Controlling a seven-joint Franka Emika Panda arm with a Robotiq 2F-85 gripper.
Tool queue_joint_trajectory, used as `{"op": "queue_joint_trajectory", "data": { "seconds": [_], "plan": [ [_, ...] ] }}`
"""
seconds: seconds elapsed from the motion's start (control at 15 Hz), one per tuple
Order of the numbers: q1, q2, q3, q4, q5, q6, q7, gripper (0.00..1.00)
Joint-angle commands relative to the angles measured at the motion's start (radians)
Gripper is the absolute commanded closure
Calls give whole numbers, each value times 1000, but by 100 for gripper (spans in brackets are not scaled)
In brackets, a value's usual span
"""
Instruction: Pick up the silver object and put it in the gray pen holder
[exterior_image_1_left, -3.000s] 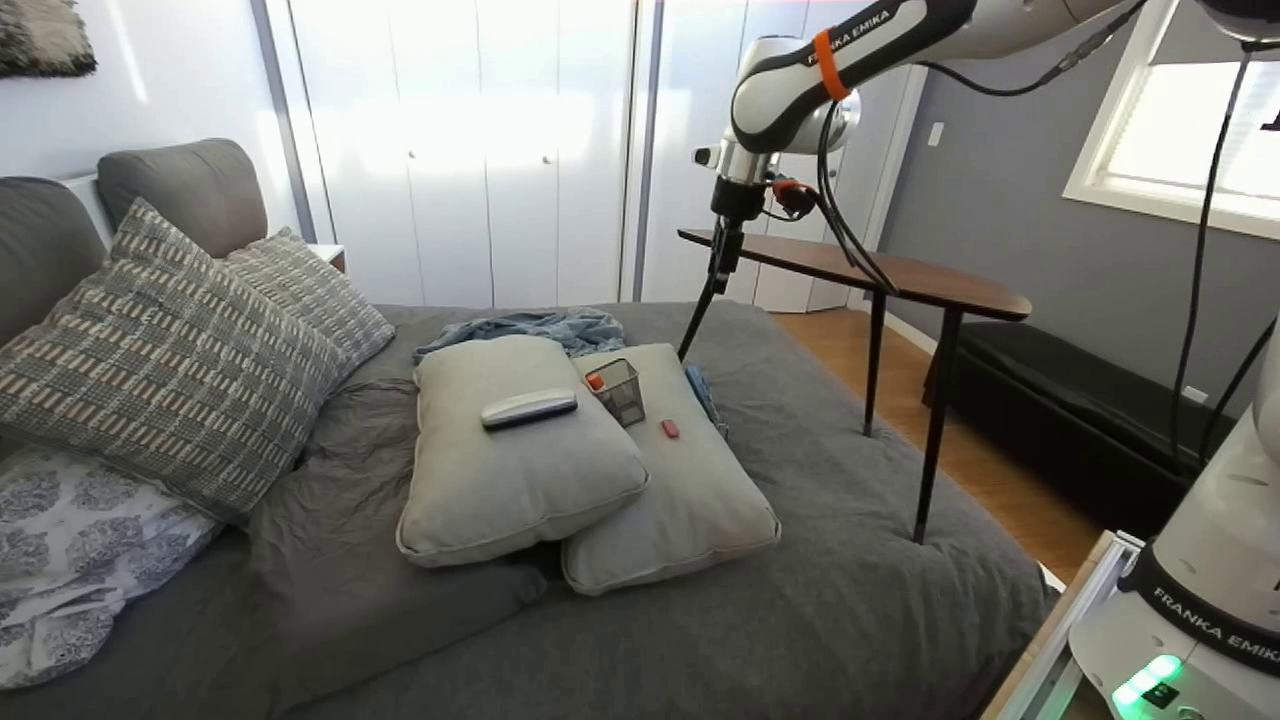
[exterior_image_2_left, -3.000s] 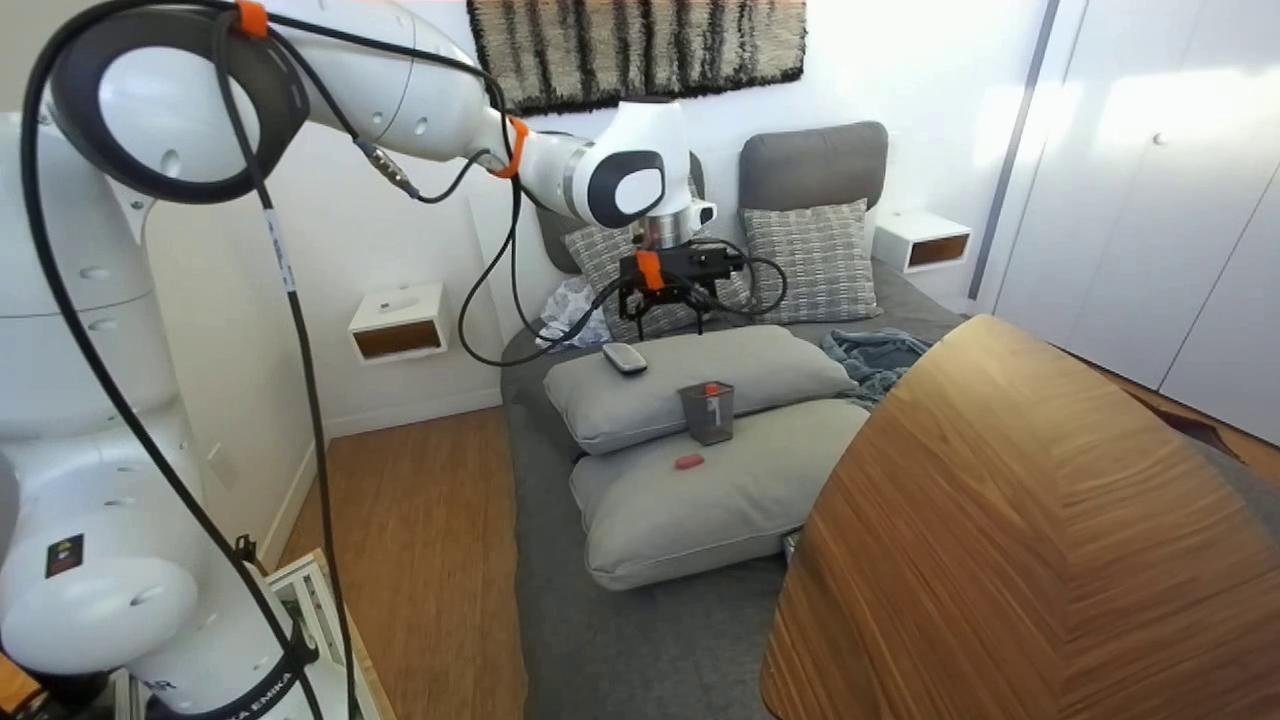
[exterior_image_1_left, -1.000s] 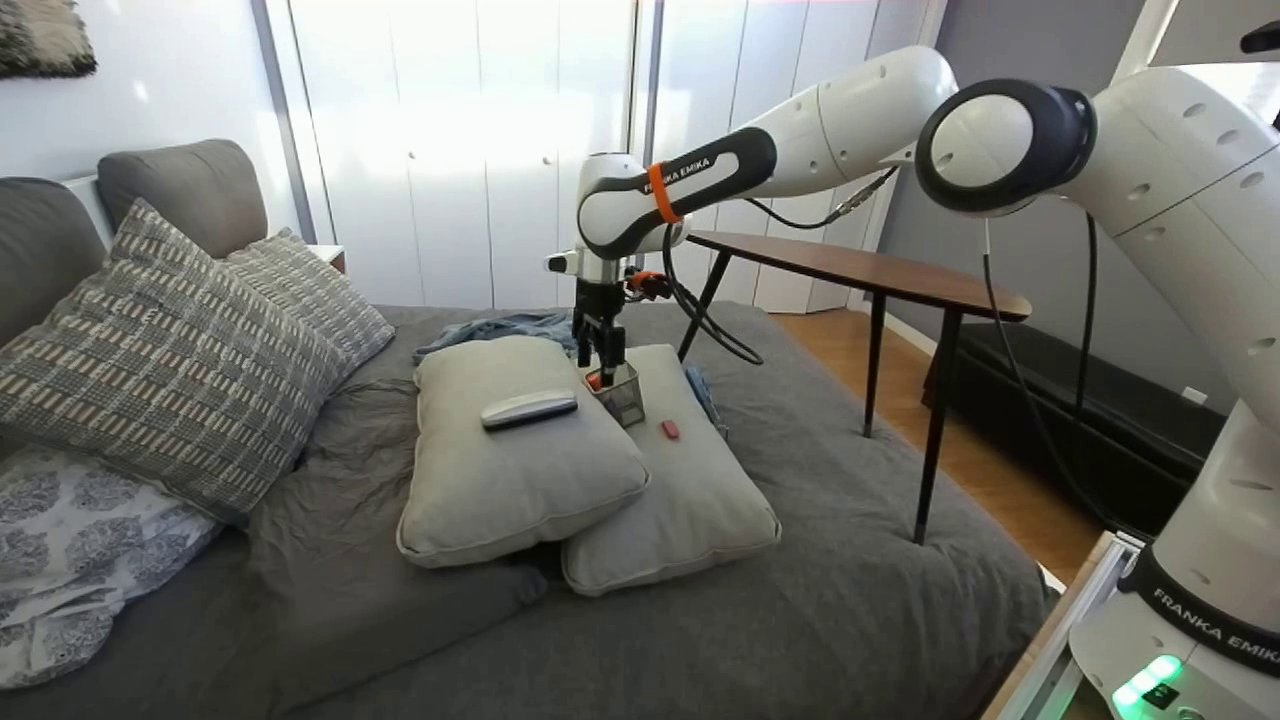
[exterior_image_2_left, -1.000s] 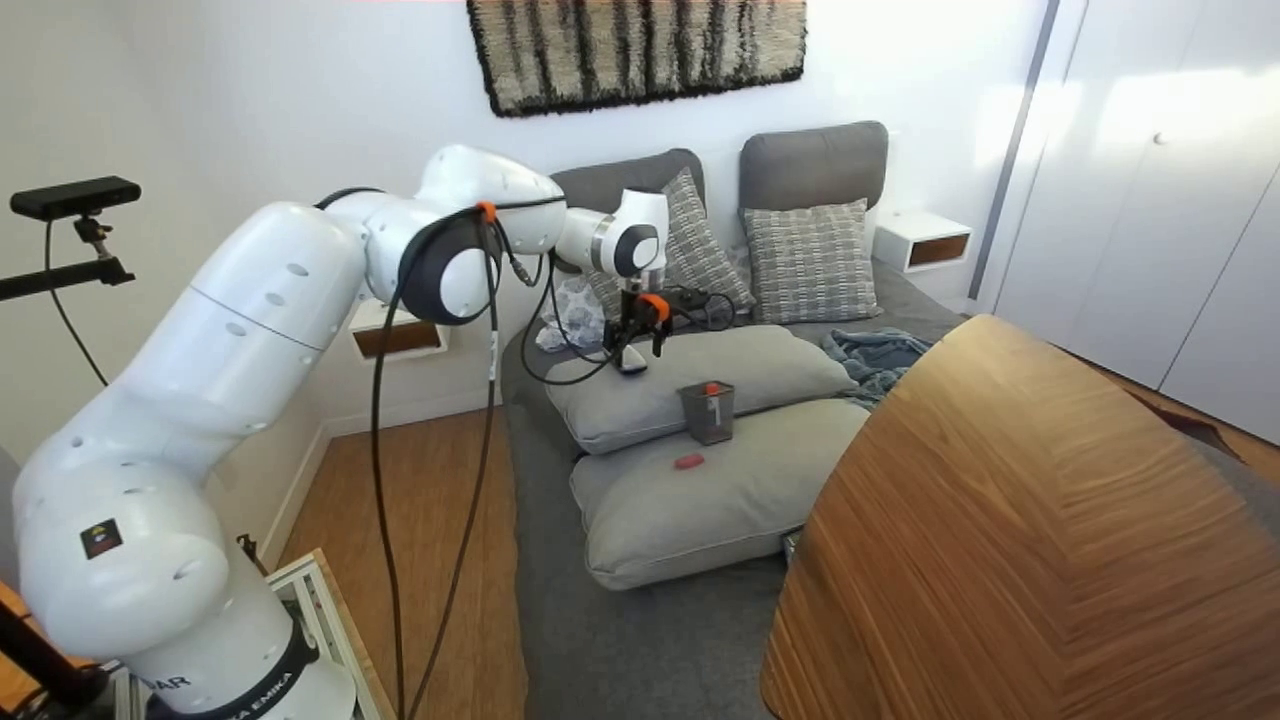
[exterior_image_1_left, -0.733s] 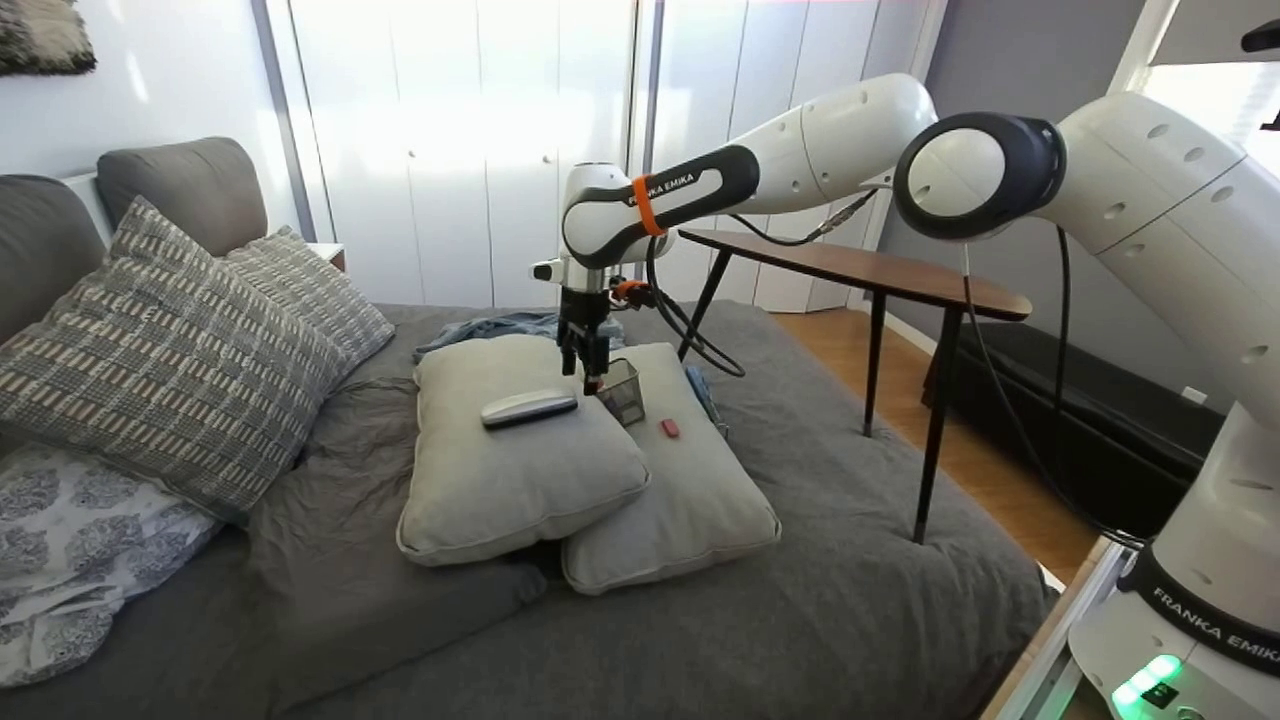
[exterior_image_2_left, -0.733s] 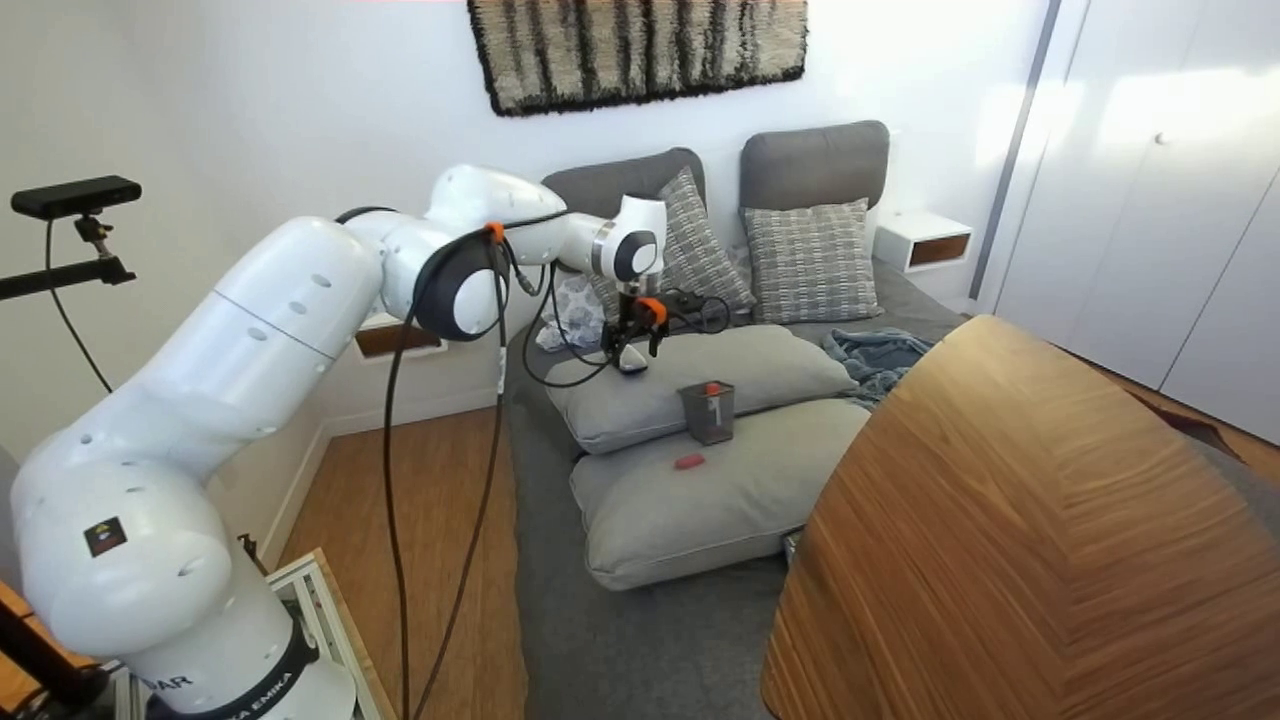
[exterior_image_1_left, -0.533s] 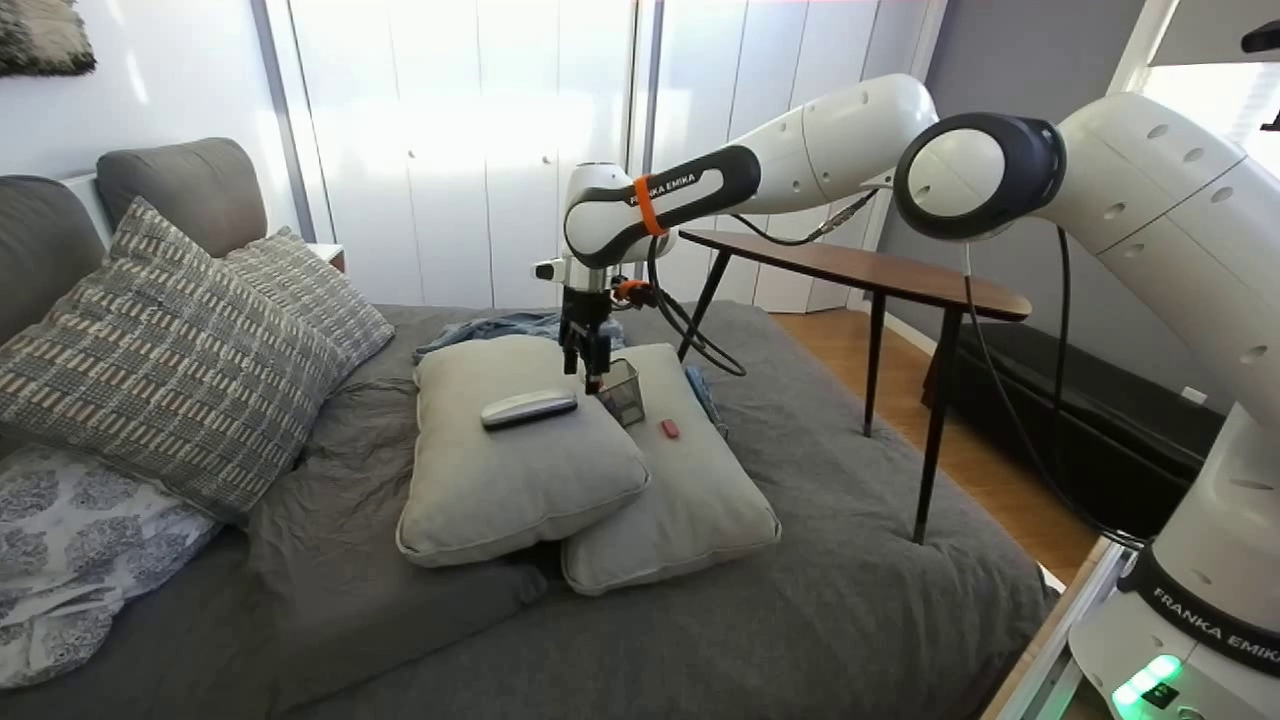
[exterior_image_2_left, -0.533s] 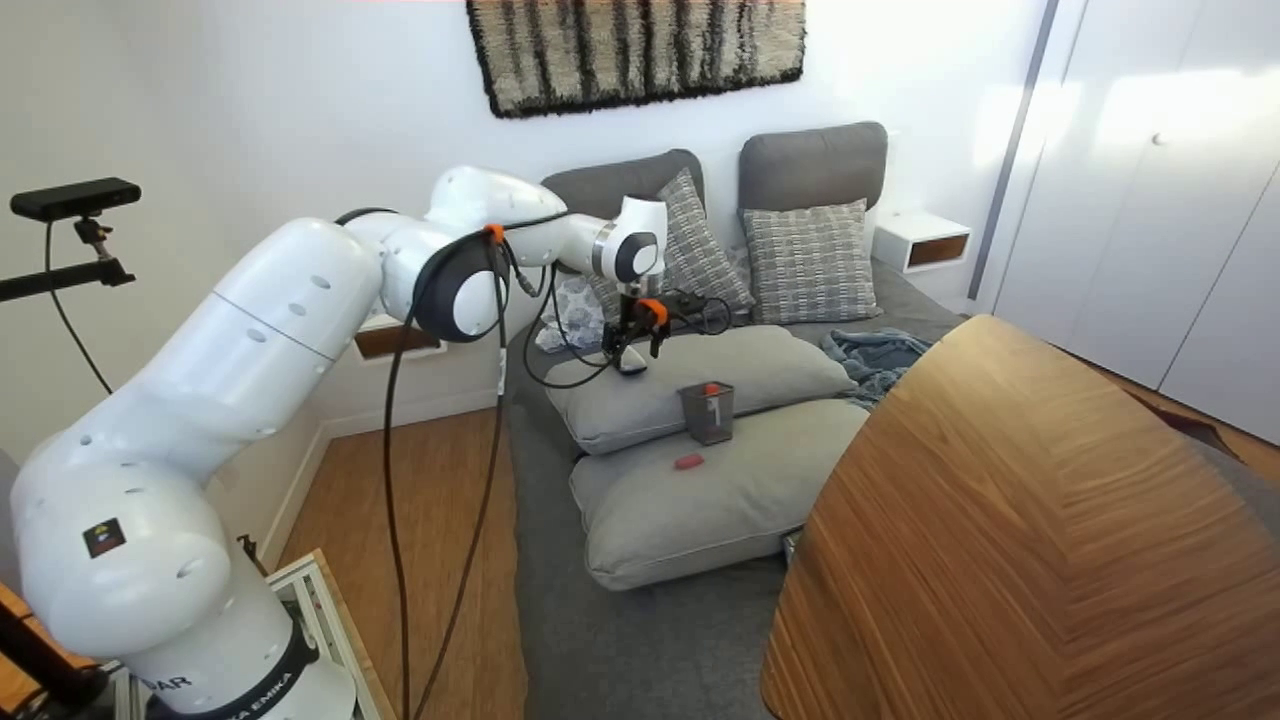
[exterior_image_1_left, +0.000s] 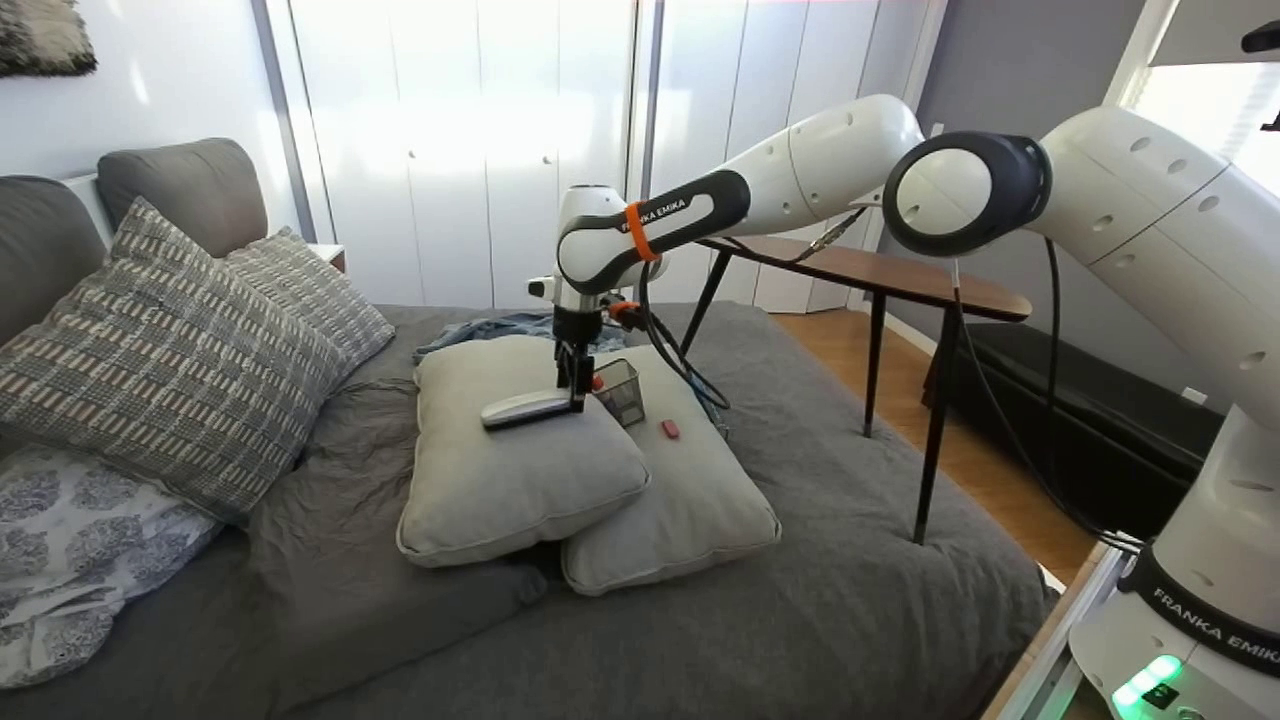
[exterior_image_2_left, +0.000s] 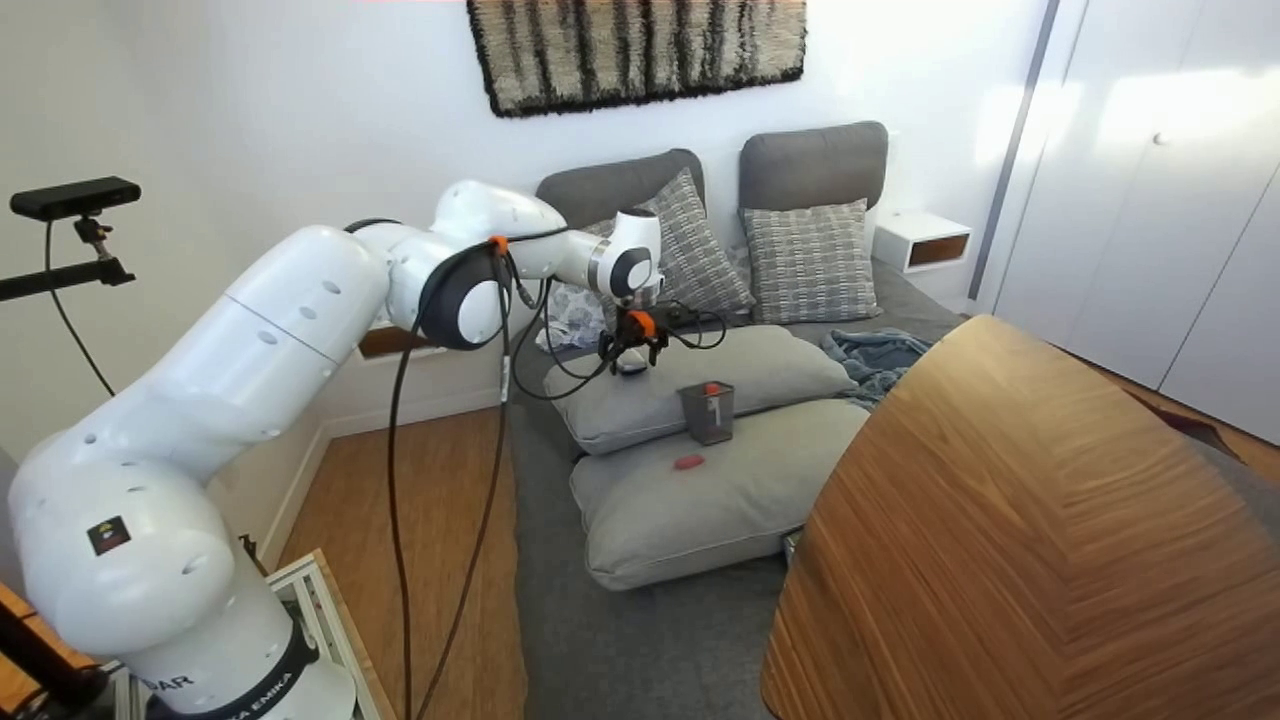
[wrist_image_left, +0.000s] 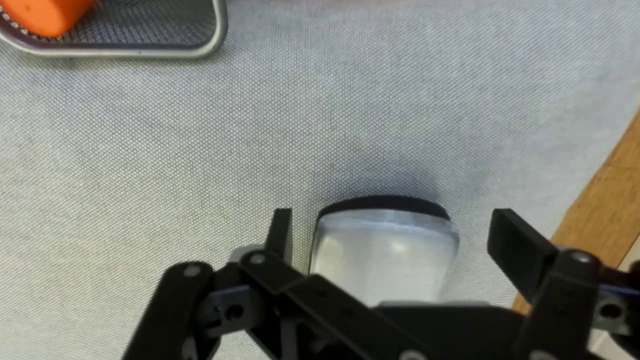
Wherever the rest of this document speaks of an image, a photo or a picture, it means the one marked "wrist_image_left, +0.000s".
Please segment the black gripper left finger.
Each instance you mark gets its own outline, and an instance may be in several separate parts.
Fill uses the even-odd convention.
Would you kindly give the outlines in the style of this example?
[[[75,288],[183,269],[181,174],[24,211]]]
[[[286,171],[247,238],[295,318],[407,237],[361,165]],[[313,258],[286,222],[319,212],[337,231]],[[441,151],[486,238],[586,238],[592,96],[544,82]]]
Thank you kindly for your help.
[[[237,284],[296,284],[307,275],[292,266],[292,211],[276,209],[263,244],[233,252],[229,266]]]

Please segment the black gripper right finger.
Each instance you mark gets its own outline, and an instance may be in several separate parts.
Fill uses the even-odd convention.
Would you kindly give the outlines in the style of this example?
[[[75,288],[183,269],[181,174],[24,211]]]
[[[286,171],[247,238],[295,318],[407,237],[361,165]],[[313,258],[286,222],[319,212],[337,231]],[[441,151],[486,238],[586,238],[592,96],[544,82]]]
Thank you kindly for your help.
[[[530,314],[592,313],[603,262],[579,248],[561,248],[513,209],[491,218],[489,255],[529,302]]]

